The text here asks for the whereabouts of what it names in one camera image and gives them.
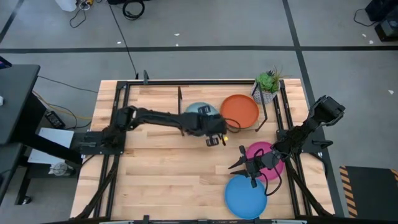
gray floor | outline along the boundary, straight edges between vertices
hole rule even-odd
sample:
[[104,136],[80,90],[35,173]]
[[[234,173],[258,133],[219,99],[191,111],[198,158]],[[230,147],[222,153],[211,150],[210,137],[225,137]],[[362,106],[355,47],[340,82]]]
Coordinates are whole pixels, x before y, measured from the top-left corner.
[[[289,0],[300,45],[397,45],[380,42],[373,27],[353,22],[355,10],[366,7],[369,1]],[[15,5],[15,0],[0,1],[0,30]],[[284,5],[278,0],[151,0],[146,2],[143,17],[134,22],[125,20],[120,8],[113,10],[129,47],[293,46]],[[68,24],[74,13],[61,11],[54,1],[25,0],[0,50],[124,48],[105,1],[87,11],[86,22],[76,29]],[[369,22],[363,12],[358,19]],[[44,77],[92,90],[98,89],[100,80],[134,78],[125,52],[1,56],[12,63],[39,64]],[[132,52],[131,56],[137,71],[146,69],[151,78],[254,78],[273,65],[283,67],[283,75],[302,77],[294,51]],[[325,128],[326,138],[335,142],[330,148],[333,167],[398,169],[394,148],[398,143],[394,136],[398,123],[394,116],[398,110],[398,52],[304,52],[303,56],[315,98],[330,95],[347,107],[342,121]],[[35,91],[49,103],[65,106],[80,116],[93,113],[95,94],[43,79],[38,79]],[[72,118],[61,117],[74,125]],[[21,169],[12,180],[0,207],[0,220],[43,223],[69,217],[75,180],[34,180],[29,188],[34,201],[14,206],[22,174]],[[341,187],[339,174],[335,176]]]

pink plate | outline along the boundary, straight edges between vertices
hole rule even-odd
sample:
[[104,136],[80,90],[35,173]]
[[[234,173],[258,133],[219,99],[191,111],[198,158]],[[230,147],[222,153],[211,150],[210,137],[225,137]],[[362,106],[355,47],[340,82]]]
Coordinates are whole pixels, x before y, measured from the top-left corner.
[[[254,153],[256,153],[257,150],[259,150],[259,149],[264,150],[264,153],[270,152],[271,146],[272,146],[272,144],[269,142],[255,142],[255,143],[251,144],[251,146],[249,146],[249,149],[246,151],[246,156],[248,157],[248,159],[253,158]],[[280,175],[282,175],[284,166],[285,166],[285,163],[282,161],[279,161],[278,164],[276,165],[276,169]],[[260,172],[267,176],[268,181],[278,178],[278,174],[276,173],[275,169],[269,170],[267,168],[263,168],[260,170]],[[257,178],[263,182],[266,181],[266,178],[263,175],[260,177],[257,177]]]

orange plate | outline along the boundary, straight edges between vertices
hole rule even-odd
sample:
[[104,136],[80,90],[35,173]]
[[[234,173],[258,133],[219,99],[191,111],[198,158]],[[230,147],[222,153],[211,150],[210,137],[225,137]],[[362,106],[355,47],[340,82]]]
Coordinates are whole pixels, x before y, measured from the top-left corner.
[[[259,108],[248,96],[232,95],[227,97],[221,105],[221,115],[239,122],[241,128],[248,128],[258,120]],[[232,127],[238,126],[234,121],[227,120],[226,122]]]

wooden table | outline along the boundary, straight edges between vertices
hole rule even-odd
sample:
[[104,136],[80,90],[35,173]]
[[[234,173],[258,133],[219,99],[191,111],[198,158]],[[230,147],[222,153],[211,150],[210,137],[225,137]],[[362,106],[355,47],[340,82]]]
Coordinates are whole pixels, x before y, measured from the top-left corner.
[[[102,81],[91,124],[92,131],[109,125],[117,80]],[[307,117],[308,108],[299,79],[286,79],[286,91],[295,125]],[[251,85],[183,85],[182,111],[191,103],[207,102],[219,108],[233,94],[250,96]],[[284,127],[287,128],[282,97],[279,96]],[[130,89],[128,105],[157,111],[178,113],[177,86],[139,85]],[[268,120],[259,132],[254,130],[264,119],[259,105],[259,121],[238,134],[227,134],[226,146],[207,147],[205,138],[182,137],[175,128],[143,124],[127,132],[124,154],[120,157],[112,220],[236,219],[224,203],[224,188],[232,175],[228,167],[240,156],[238,146],[248,147],[257,141],[274,142],[277,121],[273,103],[266,105]],[[308,188],[333,213],[322,163],[308,154],[301,160]],[[78,215],[98,188],[103,156],[95,156],[80,172],[71,217]],[[270,182],[274,189],[278,179]],[[260,218],[293,218],[292,202],[286,171],[282,186],[270,196]],[[300,211],[304,214],[300,189],[296,187]],[[108,192],[104,193],[101,215],[104,215]]]

succulent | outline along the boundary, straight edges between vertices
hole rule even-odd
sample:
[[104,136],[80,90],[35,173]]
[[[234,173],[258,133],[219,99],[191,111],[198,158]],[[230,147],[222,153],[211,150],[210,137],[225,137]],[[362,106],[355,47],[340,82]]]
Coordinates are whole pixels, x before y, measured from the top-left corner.
[[256,81],[260,84],[261,89],[275,93],[279,90],[279,80],[282,78],[280,72],[276,69],[261,73]]

